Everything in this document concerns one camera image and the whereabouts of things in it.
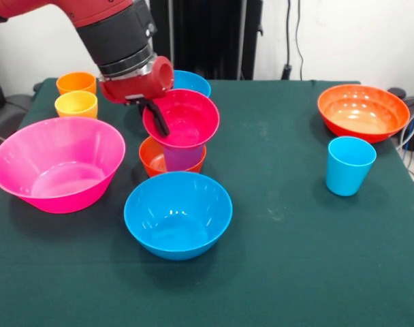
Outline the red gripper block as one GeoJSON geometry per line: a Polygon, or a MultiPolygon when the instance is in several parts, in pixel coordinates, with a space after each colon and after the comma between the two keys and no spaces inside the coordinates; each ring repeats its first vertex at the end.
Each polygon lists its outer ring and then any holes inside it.
{"type": "Polygon", "coordinates": [[[158,105],[151,99],[161,98],[174,86],[174,67],[164,56],[153,57],[144,67],[116,78],[99,79],[104,97],[116,104],[129,104],[140,98],[138,112],[149,134],[166,138],[170,129],[158,105]]]}

